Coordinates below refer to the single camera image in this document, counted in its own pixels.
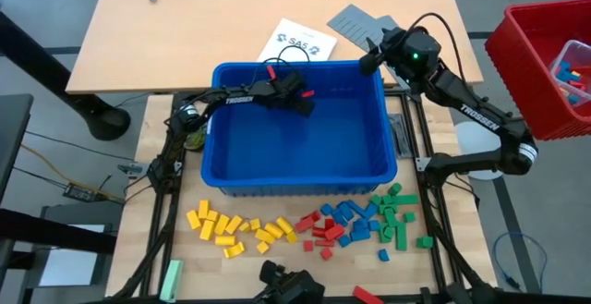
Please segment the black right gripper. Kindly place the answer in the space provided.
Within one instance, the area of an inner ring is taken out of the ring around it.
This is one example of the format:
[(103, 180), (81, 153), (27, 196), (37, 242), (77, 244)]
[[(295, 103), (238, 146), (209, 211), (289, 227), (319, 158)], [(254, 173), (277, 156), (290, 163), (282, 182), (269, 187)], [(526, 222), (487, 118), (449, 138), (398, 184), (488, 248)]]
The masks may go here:
[(411, 30), (395, 27), (382, 29), (381, 42), (367, 37), (368, 52), (359, 59), (361, 73), (376, 72), (382, 64), (391, 67), (404, 80), (423, 79), (432, 72), (439, 60), (441, 45), (419, 26)]

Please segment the blue plastic bin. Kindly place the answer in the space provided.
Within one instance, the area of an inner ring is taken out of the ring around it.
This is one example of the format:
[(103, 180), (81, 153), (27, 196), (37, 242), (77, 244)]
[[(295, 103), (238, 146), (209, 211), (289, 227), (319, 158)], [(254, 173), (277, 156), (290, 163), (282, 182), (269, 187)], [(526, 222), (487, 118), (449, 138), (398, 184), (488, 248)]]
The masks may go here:
[(355, 60), (275, 65), (298, 73), (312, 91), (310, 116), (253, 103), (211, 116), (200, 174), (233, 197), (365, 194), (397, 172), (379, 72)]

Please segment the white SA5 paper sheet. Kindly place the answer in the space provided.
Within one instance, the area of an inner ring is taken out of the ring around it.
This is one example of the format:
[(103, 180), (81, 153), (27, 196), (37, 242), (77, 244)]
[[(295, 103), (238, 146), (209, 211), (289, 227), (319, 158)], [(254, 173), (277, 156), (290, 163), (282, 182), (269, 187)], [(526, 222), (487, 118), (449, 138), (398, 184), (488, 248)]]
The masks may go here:
[(286, 61), (327, 61), (337, 39), (283, 18), (265, 44), (258, 61), (281, 57)]

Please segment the potted succulent plant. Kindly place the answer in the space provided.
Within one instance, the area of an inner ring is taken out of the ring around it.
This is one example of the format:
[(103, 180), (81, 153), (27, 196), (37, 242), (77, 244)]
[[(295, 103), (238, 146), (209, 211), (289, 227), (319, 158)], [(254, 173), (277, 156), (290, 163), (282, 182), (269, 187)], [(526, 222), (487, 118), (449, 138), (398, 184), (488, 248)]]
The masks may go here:
[(187, 135), (184, 148), (190, 152), (201, 152), (204, 149), (207, 127), (203, 126), (196, 132)]

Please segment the light wood desk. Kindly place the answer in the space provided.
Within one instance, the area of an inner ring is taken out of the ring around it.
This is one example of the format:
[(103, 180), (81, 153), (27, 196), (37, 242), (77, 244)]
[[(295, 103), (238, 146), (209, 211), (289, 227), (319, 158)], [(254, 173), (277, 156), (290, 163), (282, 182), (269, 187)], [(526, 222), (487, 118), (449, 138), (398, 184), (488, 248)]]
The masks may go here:
[(188, 91), (224, 62), (255, 60), (289, 19), (328, 32), (346, 6), (418, 22), (469, 82), (483, 79), (455, 0), (98, 0), (66, 86), (70, 93)]

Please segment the white round stand base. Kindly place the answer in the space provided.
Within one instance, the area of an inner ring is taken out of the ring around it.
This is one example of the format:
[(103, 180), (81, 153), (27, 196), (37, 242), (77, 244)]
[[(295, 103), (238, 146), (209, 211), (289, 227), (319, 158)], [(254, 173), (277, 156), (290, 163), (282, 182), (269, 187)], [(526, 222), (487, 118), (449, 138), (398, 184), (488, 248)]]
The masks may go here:
[[(501, 146), (500, 138), (473, 121), (464, 121), (455, 126), (458, 144), (462, 154), (491, 152)], [(501, 171), (471, 171), (472, 179), (490, 181), (503, 175)]]

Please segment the red plastic crate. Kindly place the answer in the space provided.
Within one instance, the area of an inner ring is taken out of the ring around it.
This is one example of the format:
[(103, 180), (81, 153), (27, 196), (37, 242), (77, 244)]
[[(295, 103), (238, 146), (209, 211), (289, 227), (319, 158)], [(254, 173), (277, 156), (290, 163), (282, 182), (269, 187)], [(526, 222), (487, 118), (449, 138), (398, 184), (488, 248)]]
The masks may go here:
[(591, 0), (508, 6), (485, 48), (538, 140), (591, 135), (591, 105), (573, 109), (548, 65), (569, 40), (591, 45)]

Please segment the small blue toy block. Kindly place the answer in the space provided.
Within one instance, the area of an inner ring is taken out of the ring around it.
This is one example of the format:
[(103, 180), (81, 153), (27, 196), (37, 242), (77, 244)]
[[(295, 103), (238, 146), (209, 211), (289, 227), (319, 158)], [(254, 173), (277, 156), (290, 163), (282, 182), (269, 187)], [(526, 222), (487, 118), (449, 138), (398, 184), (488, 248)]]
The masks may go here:
[(581, 78), (577, 72), (571, 70), (571, 64), (565, 61), (559, 63), (554, 77), (562, 82), (579, 81)]

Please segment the black rounded object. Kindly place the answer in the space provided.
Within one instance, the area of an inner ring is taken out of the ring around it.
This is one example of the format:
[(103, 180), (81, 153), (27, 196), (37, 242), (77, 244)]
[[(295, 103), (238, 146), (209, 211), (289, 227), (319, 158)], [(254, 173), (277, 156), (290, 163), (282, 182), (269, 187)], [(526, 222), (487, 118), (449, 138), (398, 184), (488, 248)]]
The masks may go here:
[(307, 270), (287, 272), (285, 267), (266, 260), (259, 273), (266, 286), (253, 298), (253, 304), (322, 304), (325, 286)]

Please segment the clear plastic container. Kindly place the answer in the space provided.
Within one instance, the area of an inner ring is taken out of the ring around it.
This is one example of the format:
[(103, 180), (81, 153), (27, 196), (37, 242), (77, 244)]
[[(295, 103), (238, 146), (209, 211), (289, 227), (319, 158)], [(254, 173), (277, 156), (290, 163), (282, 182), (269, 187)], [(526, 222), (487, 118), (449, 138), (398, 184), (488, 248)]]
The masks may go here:
[[(554, 77), (561, 61), (571, 64), (571, 70), (581, 77), (579, 81), (562, 82)], [(591, 45), (569, 40), (549, 65), (549, 72), (572, 108), (579, 110), (591, 104)]]

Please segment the mint green foam block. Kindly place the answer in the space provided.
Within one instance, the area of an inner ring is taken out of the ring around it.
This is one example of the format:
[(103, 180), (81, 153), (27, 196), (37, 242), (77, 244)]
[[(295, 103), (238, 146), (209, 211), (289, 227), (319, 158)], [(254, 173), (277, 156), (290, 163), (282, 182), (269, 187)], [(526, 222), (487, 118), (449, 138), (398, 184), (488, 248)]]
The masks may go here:
[(184, 262), (181, 260), (170, 260), (163, 284), (160, 290), (160, 301), (166, 304), (175, 304), (180, 286), (180, 279), (183, 272)]

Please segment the small black electronics box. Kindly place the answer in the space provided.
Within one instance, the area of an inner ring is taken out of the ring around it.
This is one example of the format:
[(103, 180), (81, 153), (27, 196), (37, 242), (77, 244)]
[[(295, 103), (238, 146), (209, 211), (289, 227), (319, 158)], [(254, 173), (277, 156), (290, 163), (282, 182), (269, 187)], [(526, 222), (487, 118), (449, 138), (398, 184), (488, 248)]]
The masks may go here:
[(98, 200), (97, 193), (91, 189), (83, 188), (79, 185), (69, 183), (63, 192), (63, 196), (75, 201), (95, 202)]

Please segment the black diagonal beam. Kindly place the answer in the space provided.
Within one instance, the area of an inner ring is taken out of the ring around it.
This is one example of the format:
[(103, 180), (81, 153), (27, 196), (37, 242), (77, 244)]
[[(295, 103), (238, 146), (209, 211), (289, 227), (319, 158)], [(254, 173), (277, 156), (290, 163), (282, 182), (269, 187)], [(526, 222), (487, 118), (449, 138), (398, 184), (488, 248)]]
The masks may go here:
[(68, 105), (85, 121), (97, 140), (117, 140), (128, 130), (131, 117), (95, 94), (68, 94), (70, 71), (0, 11), (0, 53)]

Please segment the black horizontal beam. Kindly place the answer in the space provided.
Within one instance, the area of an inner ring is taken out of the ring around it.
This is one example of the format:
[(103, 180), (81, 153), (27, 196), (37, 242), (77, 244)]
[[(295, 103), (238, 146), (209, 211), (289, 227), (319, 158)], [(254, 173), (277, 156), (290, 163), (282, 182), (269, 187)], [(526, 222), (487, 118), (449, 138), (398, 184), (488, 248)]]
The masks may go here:
[(112, 235), (7, 209), (0, 209), (0, 237), (101, 254), (112, 254), (116, 244), (116, 238)]

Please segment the grey cabinet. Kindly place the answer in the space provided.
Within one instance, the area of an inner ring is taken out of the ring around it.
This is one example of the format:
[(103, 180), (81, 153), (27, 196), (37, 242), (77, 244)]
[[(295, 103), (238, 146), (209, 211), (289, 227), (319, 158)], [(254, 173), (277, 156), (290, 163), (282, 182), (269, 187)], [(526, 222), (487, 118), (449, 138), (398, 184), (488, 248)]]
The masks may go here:
[[(41, 218), (73, 225), (94, 232), (115, 231), (120, 222), (121, 207), (103, 201), (43, 207)], [(27, 288), (95, 286), (111, 261), (111, 254), (59, 249), (40, 249), (33, 269), (27, 272)]]

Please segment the dark grey slotted rail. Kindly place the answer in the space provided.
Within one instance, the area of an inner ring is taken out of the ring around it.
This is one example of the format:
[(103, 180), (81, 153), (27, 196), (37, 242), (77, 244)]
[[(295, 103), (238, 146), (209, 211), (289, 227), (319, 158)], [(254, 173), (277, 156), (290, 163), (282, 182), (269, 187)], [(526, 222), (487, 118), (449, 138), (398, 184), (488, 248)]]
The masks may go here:
[(406, 133), (404, 119), (401, 114), (388, 114), (394, 140), (396, 143), (396, 154), (400, 159), (412, 157), (410, 142)]

